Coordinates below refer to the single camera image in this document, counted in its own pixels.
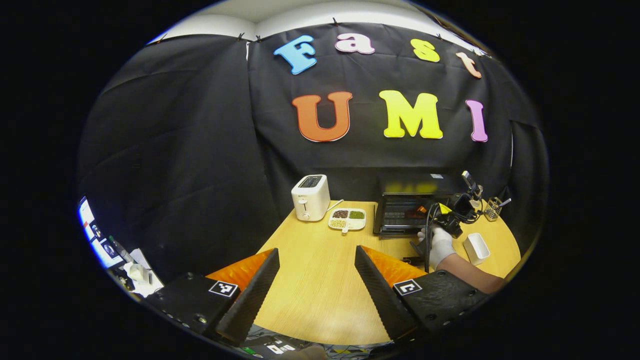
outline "monitor screen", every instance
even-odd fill
[[[124,259],[118,255],[114,246],[107,240],[107,236],[100,230],[86,197],[80,200],[78,215],[87,240],[91,243],[93,251],[100,260],[100,263],[102,263],[102,266],[104,268],[111,268],[113,266],[123,265],[125,263]]]

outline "white toaster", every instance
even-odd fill
[[[307,175],[291,189],[296,217],[302,221],[322,220],[331,197],[326,175]]]

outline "foam letter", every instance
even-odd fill
[[[422,60],[432,61],[434,63],[440,61],[440,55],[435,52],[436,48],[431,45],[430,42],[418,40],[415,38],[411,40],[411,46],[413,46],[413,48],[415,49],[413,50],[413,53],[415,53],[418,58]]]
[[[478,79],[482,77],[482,74],[476,70],[474,65],[476,64],[473,60],[471,60],[467,54],[465,53],[456,53],[456,56],[462,59],[462,62],[465,64],[467,70]]]
[[[350,92],[332,92],[327,98],[333,101],[335,108],[335,125],[329,129],[318,124],[316,105],[320,102],[318,95],[304,95],[293,99],[293,106],[298,109],[298,129],[306,139],[313,142],[332,142],[342,138],[349,131]]]
[[[465,101],[469,110],[471,110],[471,120],[474,123],[474,132],[471,133],[471,139],[475,142],[486,142],[489,136],[484,131],[484,119],[482,118],[483,105],[475,100]]]
[[[308,44],[308,42],[311,41],[314,41],[314,38],[309,35],[302,35],[296,40],[279,47],[273,52],[273,54],[282,55],[282,57],[287,60],[292,67],[291,74],[298,75],[317,63],[315,58],[307,58],[303,55],[313,55],[316,53],[316,50]]]
[[[386,137],[404,136],[404,130],[400,127],[400,120],[402,120],[411,136],[415,136],[422,123],[420,136],[431,139],[442,138],[436,113],[438,98],[435,95],[427,93],[418,95],[414,107],[411,107],[404,96],[395,90],[383,90],[380,92],[380,97],[387,102],[388,127],[384,131]]]
[[[335,48],[345,53],[373,54],[376,50],[371,47],[371,39],[362,34],[340,34]]]

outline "desk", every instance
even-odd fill
[[[278,248],[280,271],[254,320],[258,326],[301,340],[336,345],[365,345],[389,341],[378,312],[354,262],[357,245],[397,259],[416,256],[409,241],[417,237],[380,240],[373,234],[375,202],[344,201],[337,208],[360,208],[367,224],[342,234],[328,227],[329,215],[303,222],[292,211],[259,252]],[[460,224],[463,234],[453,248],[466,260],[463,241],[480,233],[491,256],[478,268],[505,277],[520,261],[520,251],[507,225],[482,216],[476,223]]]

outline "white glove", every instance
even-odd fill
[[[431,252],[429,253],[429,266],[435,270],[440,262],[444,260],[447,256],[451,254],[455,254],[456,251],[453,249],[453,238],[451,235],[444,231],[439,225],[431,226],[433,231],[433,236],[431,237]],[[426,236],[426,230],[423,227],[418,233],[418,238],[420,241],[424,240]]]

